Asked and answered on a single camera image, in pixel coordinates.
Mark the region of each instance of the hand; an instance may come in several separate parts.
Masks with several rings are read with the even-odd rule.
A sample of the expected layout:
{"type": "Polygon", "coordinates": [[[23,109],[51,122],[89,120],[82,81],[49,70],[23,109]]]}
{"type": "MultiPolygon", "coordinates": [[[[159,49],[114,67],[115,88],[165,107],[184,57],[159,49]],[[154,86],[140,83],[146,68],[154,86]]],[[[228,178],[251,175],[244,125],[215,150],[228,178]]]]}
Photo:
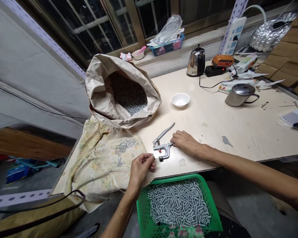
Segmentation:
{"type": "Polygon", "coordinates": [[[170,141],[174,143],[173,146],[178,147],[188,155],[206,160],[211,158],[214,148],[200,144],[189,133],[178,130],[172,136],[170,141]]]}
{"type": "Polygon", "coordinates": [[[139,194],[142,184],[145,181],[147,171],[155,170],[156,162],[153,154],[142,153],[131,163],[130,179],[128,189],[139,194]]]}

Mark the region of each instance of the green plastic basket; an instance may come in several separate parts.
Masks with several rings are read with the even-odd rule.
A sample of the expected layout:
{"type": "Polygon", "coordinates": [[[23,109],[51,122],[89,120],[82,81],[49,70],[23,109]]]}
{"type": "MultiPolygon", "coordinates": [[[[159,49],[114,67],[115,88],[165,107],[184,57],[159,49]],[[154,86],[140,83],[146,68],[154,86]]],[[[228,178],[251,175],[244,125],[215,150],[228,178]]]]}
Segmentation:
{"type": "MultiPolygon", "coordinates": [[[[216,209],[214,200],[212,198],[209,187],[207,186],[205,179],[199,174],[188,174],[182,175],[173,178],[165,178],[159,180],[153,180],[150,185],[161,184],[161,183],[170,183],[186,179],[195,179],[202,191],[203,199],[207,204],[210,216],[212,217],[210,223],[206,227],[201,227],[204,234],[207,234],[211,231],[223,231],[219,213],[216,209]]],[[[147,186],[141,190],[140,196],[137,200],[137,211],[138,211],[138,221],[139,221],[139,230],[141,238],[160,238],[168,237],[170,232],[174,231],[176,237],[178,232],[178,227],[172,228],[169,224],[161,223],[160,225],[154,223],[152,217],[150,216],[150,199],[148,198],[148,191],[151,189],[151,186],[147,186]]]]}

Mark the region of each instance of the table surface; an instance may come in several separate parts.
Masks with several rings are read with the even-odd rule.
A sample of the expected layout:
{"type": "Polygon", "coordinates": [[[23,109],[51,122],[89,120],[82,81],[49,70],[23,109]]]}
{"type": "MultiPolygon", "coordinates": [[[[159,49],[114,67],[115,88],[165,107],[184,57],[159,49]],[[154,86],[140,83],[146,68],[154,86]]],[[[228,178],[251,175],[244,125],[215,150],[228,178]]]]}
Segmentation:
{"type": "MultiPolygon", "coordinates": [[[[201,85],[211,87],[227,76],[227,73],[211,78],[203,75],[201,85]]],[[[298,131],[280,119],[298,107],[298,100],[289,95],[276,89],[257,90],[260,98],[255,103],[230,107],[224,102],[227,94],[217,92],[217,86],[212,89],[200,88],[199,78],[188,77],[186,69],[153,78],[152,81],[161,94],[162,104],[149,122],[130,131],[142,138],[147,152],[153,153],[156,158],[164,151],[161,154],[153,151],[152,142],[174,122],[174,127],[160,139],[161,144],[168,143],[176,130],[184,130],[200,143],[253,161],[298,155],[298,131]],[[183,108],[175,107],[171,97],[176,93],[187,93],[191,98],[189,104],[183,108]],[[232,146],[224,144],[222,136],[232,146]]],[[[75,146],[52,194],[64,192],[77,153],[78,148],[75,146]]],[[[171,177],[216,167],[216,164],[198,161],[178,148],[171,147],[168,159],[163,162],[157,160],[155,177],[171,177]]]]}

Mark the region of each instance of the small white bowl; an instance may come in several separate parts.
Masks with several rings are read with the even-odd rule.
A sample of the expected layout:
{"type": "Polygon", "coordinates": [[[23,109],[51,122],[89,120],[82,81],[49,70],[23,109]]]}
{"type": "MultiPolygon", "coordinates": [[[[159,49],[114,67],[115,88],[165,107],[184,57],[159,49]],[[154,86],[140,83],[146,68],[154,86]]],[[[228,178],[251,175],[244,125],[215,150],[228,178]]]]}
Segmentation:
{"type": "Polygon", "coordinates": [[[184,107],[190,101],[190,96],[185,93],[174,94],[171,98],[171,102],[176,107],[184,107]]]}
{"type": "Polygon", "coordinates": [[[144,56],[145,56],[145,52],[143,51],[142,53],[138,54],[138,51],[140,50],[136,50],[135,52],[133,52],[131,55],[136,59],[136,60],[141,60],[144,56]]]}

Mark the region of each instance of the stainless steel kettle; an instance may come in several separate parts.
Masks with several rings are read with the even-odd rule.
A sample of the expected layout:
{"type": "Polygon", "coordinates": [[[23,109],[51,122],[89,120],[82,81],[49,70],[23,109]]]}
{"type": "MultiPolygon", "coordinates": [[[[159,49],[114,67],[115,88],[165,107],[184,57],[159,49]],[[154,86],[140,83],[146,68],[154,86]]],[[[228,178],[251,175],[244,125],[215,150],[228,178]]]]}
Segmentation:
{"type": "Polygon", "coordinates": [[[204,73],[205,70],[205,50],[200,47],[200,44],[198,44],[198,47],[196,49],[193,48],[189,63],[188,63],[188,69],[186,70],[186,74],[190,77],[199,77],[204,73]]]}

